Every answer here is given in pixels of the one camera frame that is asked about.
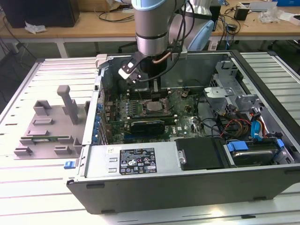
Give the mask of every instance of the white paper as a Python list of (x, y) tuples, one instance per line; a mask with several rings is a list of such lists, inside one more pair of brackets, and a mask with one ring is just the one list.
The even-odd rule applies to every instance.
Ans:
[(278, 19), (280, 19), (280, 20), (285, 20), (285, 21), (290, 21), (290, 19), (291, 19), (294, 15), (297, 15), (297, 14), (283, 12), (283, 13), (278, 17)]
[(36, 34), (36, 33), (39, 33), (39, 32), (47, 31), (46, 27), (43, 26), (43, 25), (36, 26), (36, 25), (31, 25), (31, 24), (29, 24), (27, 22), (25, 22), (25, 24), (26, 24), (25, 30), (29, 31), (32, 34)]

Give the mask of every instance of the cardboard box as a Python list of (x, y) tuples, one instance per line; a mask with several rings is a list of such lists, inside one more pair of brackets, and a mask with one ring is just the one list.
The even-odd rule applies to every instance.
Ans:
[(78, 0), (79, 10), (82, 12), (109, 12), (119, 7), (120, 3), (113, 2), (112, 5), (107, 0)]

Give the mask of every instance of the blue clip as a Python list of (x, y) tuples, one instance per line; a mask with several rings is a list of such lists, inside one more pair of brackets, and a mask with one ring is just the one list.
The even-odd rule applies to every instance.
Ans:
[(103, 110), (103, 105), (100, 104), (100, 103), (98, 103), (98, 104), (97, 104), (97, 110), (98, 110), (98, 111)]
[(101, 120), (100, 116), (95, 116), (95, 121), (99, 122)]
[(283, 141), (281, 139), (277, 139), (277, 144), (278, 144), (280, 150), (282, 150), (285, 147), (285, 144), (283, 143)]
[(98, 128), (100, 126), (99, 122), (94, 122), (94, 128)]
[(65, 162), (65, 165), (64, 165), (64, 169), (65, 170), (75, 169), (75, 168), (76, 168), (75, 161), (67, 161), (67, 162)]
[(98, 130), (95, 128), (93, 129), (93, 135), (97, 135), (98, 134)]
[(259, 141), (262, 140), (262, 138), (259, 136), (260, 128), (261, 128), (260, 123), (254, 120), (251, 124), (251, 137), (256, 138)]
[(227, 144), (228, 150), (232, 151), (247, 151), (249, 148), (244, 141), (230, 142)]
[(96, 138), (95, 136), (92, 136), (92, 142), (97, 142), (98, 138)]

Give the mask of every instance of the metal workbench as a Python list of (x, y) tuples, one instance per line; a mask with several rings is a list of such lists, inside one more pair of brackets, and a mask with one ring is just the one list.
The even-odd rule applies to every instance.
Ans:
[[(296, 73), (277, 56), (242, 55), (300, 123), (300, 81)], [(64, 183), (74, 175), (74, 170), (63, 168), (67, 159), (14, 160), (13, 150), (34, 115), (35, 101), (47, 99), (50, 105), (62, 105), (56, 90), (68, 84), (70, 96), (77, 104), (84, 104), (92, 93), (95, 70), (95, 58), (36, 63), (1, 114), (0, 224), (300, 224), (300, 183), (270, 201), (91, 215)]]

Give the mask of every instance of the power supply label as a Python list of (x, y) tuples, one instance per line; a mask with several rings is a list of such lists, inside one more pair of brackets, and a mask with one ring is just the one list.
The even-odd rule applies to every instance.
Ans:
[(154, 148), (120, 150), (120, 174), (157, 173)]

